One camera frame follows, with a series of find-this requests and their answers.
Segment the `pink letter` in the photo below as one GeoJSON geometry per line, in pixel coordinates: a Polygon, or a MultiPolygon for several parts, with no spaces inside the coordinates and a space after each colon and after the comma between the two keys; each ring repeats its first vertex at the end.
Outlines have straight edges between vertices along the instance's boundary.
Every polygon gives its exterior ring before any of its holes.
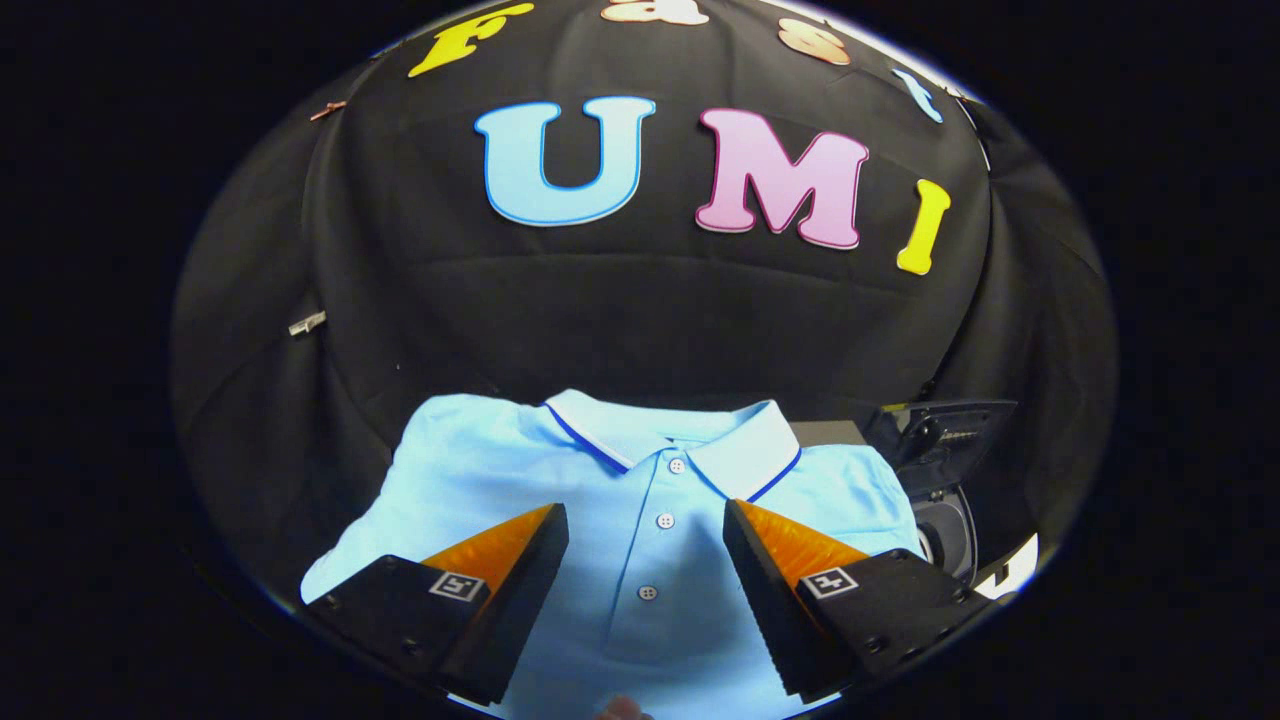
{"type": "Polygon", "coordinates": [[[792,164],[768,120],[755,113],[710,109],[701,120],[716,132],[716,184],[712,201],[695,214],[699,225],[716,232],[751,229],[755,217],[746,209],[750,179],[774,233],[791,224],[812,192],[813,211],[800,220],[800,237],[837,250],[858,247],[854,211],[858,172],[869,155],[867,146],[823,132],[792,164]]]}

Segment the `light blue polo shirt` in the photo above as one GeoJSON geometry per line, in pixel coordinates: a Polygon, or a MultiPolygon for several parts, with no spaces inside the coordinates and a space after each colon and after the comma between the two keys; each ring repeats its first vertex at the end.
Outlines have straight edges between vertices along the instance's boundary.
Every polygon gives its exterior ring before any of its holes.
{"type": "Polygon", "coordinates": [[[323,596],[390,553],[421,561],[550,502],[568,548],[502,703],[511,720],[590,720],[628,694],[657,720],[774,720],[787,696],[722,539],[749,500],[869,555],[919,555],[910,503],[868,446],[801,452],[773,401],[731,413],[632,407],[566,391],[539,407],[433,397],[380,495],[302,579],[323,596]]]}

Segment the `black fabric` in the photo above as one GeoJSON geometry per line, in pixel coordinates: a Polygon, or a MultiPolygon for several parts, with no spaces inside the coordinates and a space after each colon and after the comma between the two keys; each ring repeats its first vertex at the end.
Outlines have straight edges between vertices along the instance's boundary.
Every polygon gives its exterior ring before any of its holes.
{"type": "Polygon", "coordinates": [[[1060,544],[1106,451],[1119,348],[1102,263],[1069,190],[1002,115],[965,106],[991,160],[991,242],[933,392],[1020,402],[965,484],[987,565],[1032,533],[1042,555],[1060,544]]]}
{"type": "Polygon", "coordinates": [[[471,56],[407,78],[434,42],[422,33],[316,92],[229,181],[174,310],[175,418],[214,525],[278,602],[298,603],[306,568],[376,496],[410,415],[443,393],[536,404],[573,387],[718,410],[772,397],[791,420],[861,423],[942,368],[936,396],[1012,397],[1036,420],[1023,424],[1036,434],[1010,441],[1024,455],[1002,454],[973,491],[989,515],[979,541],[997,538],[993,552],[1033,520],[1061,523],[1059,478],[1083,465],[1059,457],[1093,436],[1051,437],[1088,409],[1064,420],[1038,407],[1078,365],[1033,370],[1079,337],[1061,328],[1084,322],[1064,316],[1070,304],[1097,300],[1071,295],[1079,273],[1043,277],[1064,258],[1025,218],[1023,204],[1046,201],[1021,190],[1021,160],[1005,161],[1020,150],[992,131],[988,183],[973,126],[942,88],[919,78],[938,124],[892,60],[852,38],[854,64],[835,67],[778,40],[785,10],[700,8],[712,22],[676,27],[603,20],[595,1],[539,3],[471,56]],[[599,161],[599,126],[581,106],[603,95],[658,106],[626,206],[554,228],[489,206],[477,117],[559,104],[545,173],[576,186],[599,161]],[[310,122],[339,100],[347,108],[310,122]],[[714,169],[714,136],[699,124],[709,108],[764,115],[792,160],[823,131],[867,145],[859,247],[810,245],[795,223],[773,234],[750,193],[753,231],[698,227],[714,169]],[[919,178],[952,200],[924,277],[896,268],[919,178]],[[288,336],[319,310],[324,324],[288,336]],[[1056,474],[1020,484],[1046,468],[1056,474]]]}

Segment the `letter u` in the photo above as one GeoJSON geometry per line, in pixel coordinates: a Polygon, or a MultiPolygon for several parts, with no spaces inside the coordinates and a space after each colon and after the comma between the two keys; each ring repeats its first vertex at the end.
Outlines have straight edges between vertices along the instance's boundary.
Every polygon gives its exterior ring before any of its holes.
{"type": "Polygon", "coordinates": [[[526,225],[576,225],[598,220],[631,200],[640,184],[640,124],[657,105],[644,97],[595,97],[582,113],[600,122],[600,172],[580,187],[547,182],[543,156],[547,124],[559,117],[554,102],[526,102],[485,113],[484,182],[489,204],[526,225]]]}

